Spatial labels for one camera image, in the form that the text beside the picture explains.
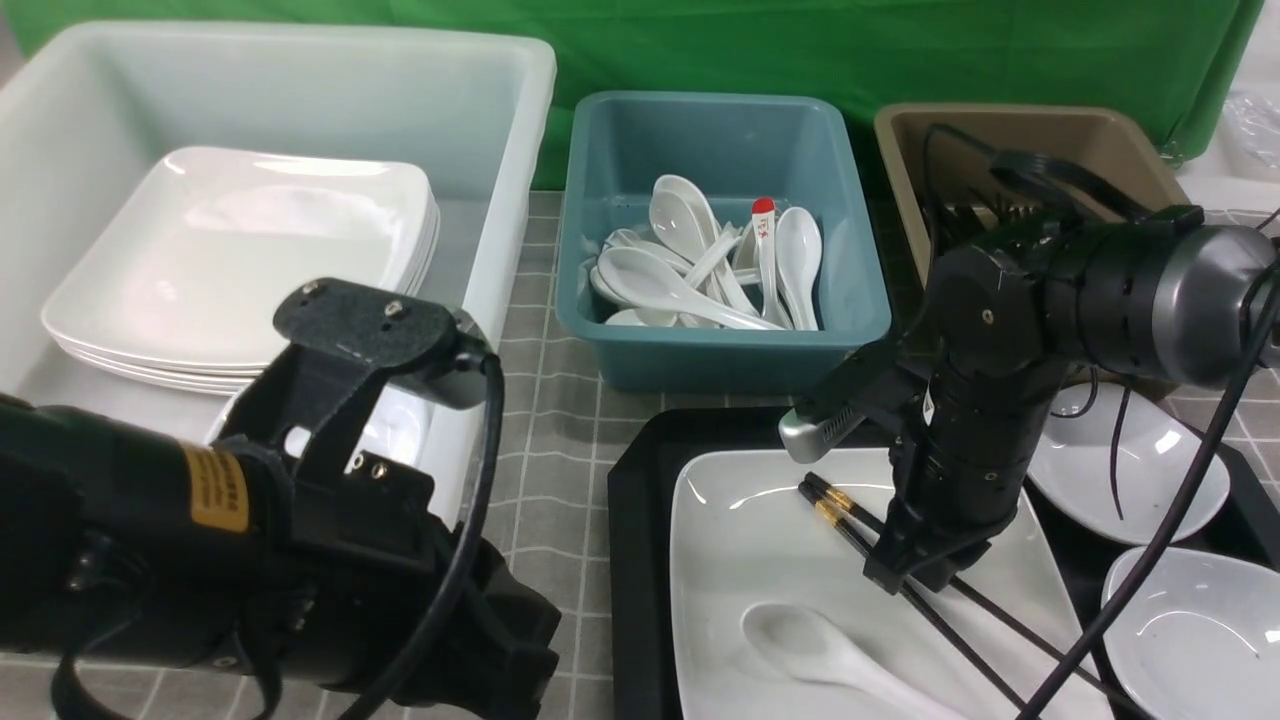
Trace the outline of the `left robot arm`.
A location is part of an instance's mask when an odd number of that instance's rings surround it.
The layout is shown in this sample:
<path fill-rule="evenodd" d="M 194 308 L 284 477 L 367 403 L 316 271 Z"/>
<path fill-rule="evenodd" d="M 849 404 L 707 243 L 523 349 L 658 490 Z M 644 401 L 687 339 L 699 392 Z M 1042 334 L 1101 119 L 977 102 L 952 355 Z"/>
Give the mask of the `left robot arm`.
<path fill-rule="evenodd" d="M 273 318 L 285 347 L 211 445 L 3 397 L 3 650 L 58 659 L 60 719 L 113 719 L 77 671 L 99 656 L 387 702 L 534 719 L 561 611 L 483 536 L 506 379 L 458 309 L 335 278 Z M 389 384 L 483 407 L 467 518 L 429 511 L 412 462 L 358 450 Z"/>

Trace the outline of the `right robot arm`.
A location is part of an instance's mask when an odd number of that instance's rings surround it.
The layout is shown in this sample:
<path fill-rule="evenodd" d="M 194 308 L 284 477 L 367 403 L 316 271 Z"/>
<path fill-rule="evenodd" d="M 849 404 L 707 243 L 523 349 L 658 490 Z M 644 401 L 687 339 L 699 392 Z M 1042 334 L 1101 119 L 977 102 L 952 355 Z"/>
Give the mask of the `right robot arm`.
<path fill-rule="evenodd" d="M 1043 211 L 934 260 L 928 370 L 900 338 L 858 350 L 788 411 L 783 446 L 814 462 L 864 421 L 900 443 L 884 562 L 957 552 L 1012 520 L 1051 405 L 1076 368 L 1228 387 L 1277 365 L 1277 245 L 1197 206 L 1137 222 Z"/>

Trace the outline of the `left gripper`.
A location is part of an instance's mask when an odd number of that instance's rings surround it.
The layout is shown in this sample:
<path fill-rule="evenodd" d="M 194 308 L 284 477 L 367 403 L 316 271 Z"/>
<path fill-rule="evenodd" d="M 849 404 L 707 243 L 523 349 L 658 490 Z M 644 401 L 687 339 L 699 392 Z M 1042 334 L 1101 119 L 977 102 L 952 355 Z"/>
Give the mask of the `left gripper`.
<path fill-rule="evenodd" d="M 506 378 L 483 331 L 458 310 L 337 278 L 310 281 L 275 311 L 285 348 L 242 393 L 216 450 L 247 487 L 262 541 L 247 638 L 287 673 L 312 671 L 355 696 L 347 719 L 388 703 L 445 705 L 481 719 L 534 719 L 558 664 L 561 611 L 517 582 L 483 536 L 495 483 Z M 344 471 L 385 386 L 483 411 L 468 512 L 429 511 L 422 470 L 369 454 Z M 301 457 L 285 454 L 310 430 Z"/>

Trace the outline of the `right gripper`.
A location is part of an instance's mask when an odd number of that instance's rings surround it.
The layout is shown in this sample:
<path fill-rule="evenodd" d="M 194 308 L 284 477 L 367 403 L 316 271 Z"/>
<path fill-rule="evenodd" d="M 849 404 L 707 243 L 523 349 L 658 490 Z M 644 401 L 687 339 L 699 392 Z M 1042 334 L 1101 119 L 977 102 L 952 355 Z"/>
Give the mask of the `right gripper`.
<path fill-rule="evenodd" d="M 893 500 L 950 530 L 995 523 L 1002 530 L 1065 377 L 1060 359 L 991 375 L 948 350 L 924 361 L 892 345 L 868 345 L 812 389 L 844 389 L 879 404 L 868 421 L 895 441 Z"/>

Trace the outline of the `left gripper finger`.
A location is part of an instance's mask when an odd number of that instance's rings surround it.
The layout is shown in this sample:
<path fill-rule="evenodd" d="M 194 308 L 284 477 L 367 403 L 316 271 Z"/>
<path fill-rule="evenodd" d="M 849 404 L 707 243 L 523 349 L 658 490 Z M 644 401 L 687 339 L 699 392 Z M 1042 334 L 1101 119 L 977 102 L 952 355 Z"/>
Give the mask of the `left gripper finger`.
<path fill-rule="evenodd" d="M 909 579 L 941 591 L 977 564 L 1000 532 L 998 523 L 950 530 L 909 503 L 892 500 L 863 575 L 890 594 L 901 592 Z"/>

